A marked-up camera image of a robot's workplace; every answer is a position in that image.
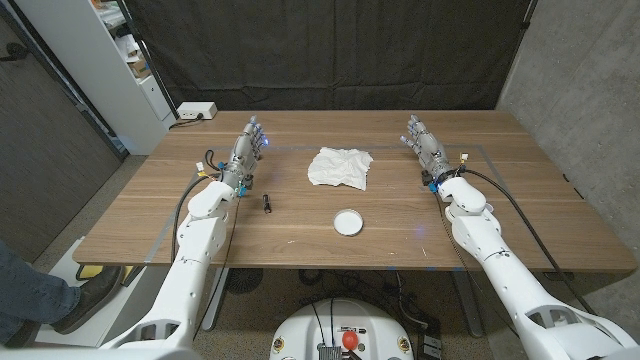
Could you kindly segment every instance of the white cloth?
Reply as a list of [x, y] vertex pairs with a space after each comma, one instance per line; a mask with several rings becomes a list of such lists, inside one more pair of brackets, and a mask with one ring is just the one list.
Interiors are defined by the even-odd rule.
[[336, 150], [323, 147], [309, 165], [309, 181], [313, 185], [345, 184], [356, 189], [367, 188], [367, 171], [373, 161], [366, 151]]

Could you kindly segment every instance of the person's leg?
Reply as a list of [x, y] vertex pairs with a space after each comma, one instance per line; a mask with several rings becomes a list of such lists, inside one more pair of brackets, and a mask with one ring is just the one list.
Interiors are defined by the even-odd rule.
[[23, 323], [24, 319], [0, 312], [0, 344], [6, 344]]
[[8, 315], [0, 316], [0, 340], [5, 331], [18, 330], [19, 320], [50, 324], [64, 318], [79, 300], [80, 288], [33, 270], [0, 240], [0, 313]]

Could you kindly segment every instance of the black cable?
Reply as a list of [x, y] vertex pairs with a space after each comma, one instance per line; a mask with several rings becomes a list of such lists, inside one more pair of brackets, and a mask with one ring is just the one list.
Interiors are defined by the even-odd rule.
[[213, 170], [220, 171], [220, 169], [213, 163], [213, 154], [213, 150], [207, 150], [207, 152], [204, 153], [204, 162], [206, 162]]
[[527, 217], [524, 215], [524, 212], [522, 212], [522, 209], [520, 209], [520, 206], [518, 205], [516, 200], [511, 196], [511, 194], [509, 194], [507, 190], [505, 190], [502, 186], [500, 186], [498, 183], [491, 180], [489, 177], [487, 177], [484, 174], [481, 174], [477, 171], [473, 171], [469, 169], [465, 169], [464, 172], [468, 172], [470, 174], [473, 174], [475, 176], [482, 178], [483, 180], [487, 181], [488, 183], [493, 185], [495, 188], [500, 190], [500, 192], [504, 194], [504, 196], [506, 196], [507, 199], [509, 199], [509, 202], [511, 202], [511, 205], [513, 205], [513, 207], [518, 212], [518, 215], [520, 215], [520, 217], [522, 218], [522, 221], [524, 221], [525, 225], [527, 225], [527, 228], [531, 232], [531, 235], [533, 235], [533, 238], [538, 243], [538, 246], [540, 246], [540, 249], [542, 249], [542, 252], [544, 253], [544, 255], [547, 257], [547, 259], [549, 260], [553, 268], [556, 270], [558, 275], [560, 275], [560, 277], [562, 278], [562, 281], [565, 283], [565, 285], [567, 285], [567, 288], [569, 288], [569, 291], [571, 291], [573, 296], [575, 296], [578, 302], [582, 304], [582, 306], [585, 308], [585, 310], [587, 310], [589, 314], [597, 316], [596, 312], [591, 308], [591, 306], [589, 306], [589, 304], [582, 298], [582, 296], [575, 291], [573, 286], [571, 286], [571, 283], [569, 282], [569, 278], [567, 278], [567, 274], [565, 274], [564, 271], [562, 271], [562, 269], [560, 268], [556, 260], [553, 258], [553, 256], [551, 256], [551, 253], [549, 252], [549, 250], [547, 250], [547, 247], [544, 245], [544, 243], [540, 239], [540, 236], [538, 236], [538, 233], [533, 228], [533, 225], [531, 225], [531, 223], [529, 222], [529, 219], [527, 219]]
[[426, 330], [429, 327], [429, 323], [412, 317], [404, 310], [404, 306], [402, 306], [402, 283], [400, 282], [400, 273], [398, 271], [396, 271], [396, 278], [398, 281], [398, 307], [400, 308], [400, 311], [407, 319], [413, 321], [416, 324], [420, 324], [420, 326], [422, 326], [424, 330]]
[[324, 341], [324, 332], [322, 331], [322, 324], [320, 323], [320, 316], [318, 316], [318, 311], [316, 310], [316, 305], [314, 303], [311, 303], [311, 307], [313, 308], [313, 312], [316, 313], [316, 319], [318, 319], [318, 327], [320, 328], [320, 334], [322, 335], [322, 345], [327, 345], [327, 343]]
[[202, 113], [198, 113], [198, 116], [196, 116], [195, 119], [189, 119], [189, 120], [185, 120], [183, 122], [176, 122], [175, 124], [169, 126], [169, 130], [173, 129], [173, 128], [177, 128], [177, 127], [181, 127], [187, 124], [191, 124], [194, 123], [196, 121], [200, 121], [202, 120], [202, 118], [204, 117], [204, 115]]
[[209, 177], [202, 176], [196, 179], [196, 181], [194, 181], [191, 185], [189, 185], [189, 187], [187, 187], [184, 193], [182, 193], [182, 197], [180, 198], [180, 201], [178, 201], [178, 206], [176, 207], [176, 217], [173, 219], [173, 236], [171, 237], [171, 263], [172, 264], [176, 259], [176, 241], [177, 241], [176, 238], [178, 237], [178, 220], [180, 219], [180, 208], [182, 208], [182, 203], [184, 203], [184, 200], [187, 198], [191, 190], [193, 190], [193, 188], [196, 187], [196, 185], [198, 185], [205, 179], [209, 179]]
[[449, 228], [447, 227], [447, 223], [445, 221], [444, 212], [442, 211], [442, 204], [440, 203], [440, 198], [438, 197], [438, 194], [436, 194], [436, 193], [434, 193], [433, 195], [436, 197], [436, 202], [438, 203], [438, 210], [440, 210], [440, 220], [442, 221], [442, 226], [444, 227], [444, 230], [447, 232], [447, 236], [449, 236], [449, 240], [451, 241], [451, 244], [453, 246], [453, 249], [456, 251], [456, 254], [458, 254], [458, 258], [460, 259], [460, 262], [462, 262], [462, 266], [464, 266], [464, 269], [467, 271], [467, 274], [469, 275], [469, 277], [471, 278], [473, 283], [476, 285], [476, 287], [480, 291], [480, 294], [482, 294], [482, 296], [484, 296], [484, 298], [487, 301], [487, 304], [489, 304], [489, 307], [491, 308], [491, 310], [493, 310], [493, 312], [498, 316], [498, 318], [500, 318], [500, 320], [502, 320], [502, 322], [509, 328], [509, 330], [511, 330], [513, 335], [515, 335], [519, 339], [520, 335], [518, 335], [518, 332], [513, 327], [511, 327], [511, 324], [509, 324], [509, 322], [507, 320], [505, 320], [502, 317], [502, 315], [500, 315], [500, 313], [498, 312], [498, 309], [496, 309], [496, 307], [493, 305], [491, 299], [489, 299], [489, 296], [484, 293], [484, 291], [482, 290], [482, 287], [480, 287], [480, 284], [478, 284], [478, 282], [473, 277], [473, 275], [471, 275], [471, 272], [469, 271], [469, 268], [467, 267], [467, 263], [464, 261], [464, 258], [462, 257], [462, 254], [460, 253], [460, 250], [458, 250], [458, 244], [453, 240], [453, 236], [449, 232]]
[[331, 298], [331, 305], [329, 305], [329, 316], [331, 317], [331, 346], [336, 346], [336, 340], [333, 335], [333, 299]]
[[[409, 327], [407, 326], [407, 323], [405, 322], [405, 318], [404, 316], [396, 309], [396, 302], [395, 302], [395, 298], [393, 296], [391, 296], [390, 294], [383, 294], [382, 292], [380, 292], [380, 290], [378, 290], [375, 286], [369, 284], [368, 282], [362, 280], [359, 276], [355, 276], [355, 272], [353, 271], [348, 271], [344, 274], [339, 273], [338, 271], [335, 270], [322, 270], [324, 272], [328, 272], [332, 275], [334, 275], [337, 279], [340, 280], [340, 283], [342, 284], [342, 286], [344, 286], [345, 288], [347, 288], [348, 292], [347, 293], [329, 293], [325, 287], [324, 287], [324, 278], [321, 278], [321, 284], [322, 284], [322, 290], [324, 292], [324, 297], [323, 298], [327, 298], [327, 297], [331, 297], [331, 298], [335, 298], [335, 297], [356, 297], [364, 302], [370, 303], [370, 304], [374, 304], [375, 306], [377, 306], [380, 309], [384, 309], [387, 313], [392, 313], [395, 316], [396, 321], [398, 321], [398, 323], [400, 323], [400, 325], [402, 326], [403, 329], [409, 329]], [[386, 283], [385, 278], [382, 274], [378, 275], [383, 279], [383, 281]], [[369, 296], [365, 293], [363, 293], [360, 290], [357, 290], [356, 288], [353, 288], [352, 286], [348, 286], [346, 284], [348, 284], [348, 282], [344, 281], [344, 278], [350, 278], [351, 280], [354, 280], [360, 284], [365, 285], [366, 287], [372, 289], [373, 291], [375, 291], [377, 293], [377, 297], [372, 297]], [[386, 306], [383, 305], [379, 300], [382, 299]], [[420, 310], [420, 308], [418, 307], [418, 305], [415, 303], [415, 301], [413, 299], [409, 299], [409, 301], [411, 301], [412, 305], [418, 309], [420, 311], [420, 315], [424, 318], [427, 318], [429, 320], [427, 320], [428, 322], [433, 322], [438, 323], [439, 321], [431, 318], [430, 316], [428, 316], [426, 313], [424, 313], [422, 310]], [[418, 337], [418, 340], [420, 338], [420, 333], [418, 332], [416, 334], [416, 336]], [[413, 342], [413, 348], [416, 350], [416, 359], [418, 358], [417, 356], [417, 351], [418, 351], [418, 347], [417, 347], [417, 342]]]
[[[229, 246], [227, 247], [227, 253], [224, 256], [224, 262], [222, 263], [222, 271], [224, 272], [224, 268], [225, 266], [227, 266], [227, 260], [229, 259], [229, 250], [231, 250], [231, 242], [233, 241], [233, 233], [236, 232], [236, 223], [238, 222], [238, 210], [240, 209], [240, 200], [242, 198], [238, 198], [238, 205], [236, 206], [236, 215], [235, 218], [233, 219], [233, 227], [231, 228], [231, 235], [229, 236]], [[220, 277], [218, 278], [218, 281], [216, 282], [216, 287], [213, 289], [213, 292], [211, 293], [211, 299], [209, 299], [209, 303], [207, 304], [207, 308], [204, 310], [204, 315], [202, 315], [202, 319], [200, 319], [200, 322], [198, 323], [198, 327], [196, 328], [196, 331], [193, 334], [193, 339], [195, 340], [196, 335], [198, 335], [198, 331], [200, 331], [200, 328], [202, 327], [202, 322], [204, 321], [205, 316], [207, 315], [207, 312], [209, 311], [209, 308], [211, 307], [211, 303], [213, 302], [213, 298], [215, 297], [216, 292], [218, 291], [218, 286], [220, 285], [220, 281], [222, 280], [222, 274], [220, 274]]]

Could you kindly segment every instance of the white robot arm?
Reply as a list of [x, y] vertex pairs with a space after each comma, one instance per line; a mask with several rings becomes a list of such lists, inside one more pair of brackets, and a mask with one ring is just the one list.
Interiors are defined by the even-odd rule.
[[261, 148], [268, 144], [255, 116], [245, 126], [218, 181], [189, 201], [177, 231], [180, 250], [151, 310], [101, 349], [190, 348], [204, 279], [226, 239], [227, 210], [251, 186]]
[[551, 296], [509, 249], [484, 195], [458, 176], [442, 144], [412, 115], [401, 140], [418, 154], [433, 179], [432, 189], [449, 202], [453, 237], [480, 263], [509, 312], [530, 359], [635, 358], [638, 345], [619, 326]]

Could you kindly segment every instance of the red button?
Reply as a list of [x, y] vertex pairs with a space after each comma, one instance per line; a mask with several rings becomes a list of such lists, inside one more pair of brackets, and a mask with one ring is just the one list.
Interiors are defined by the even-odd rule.
[[358, 334], [353, 331], [345, 331], [342, 335], [342, 346], [347, 350], [355, 350], [358, 347]]

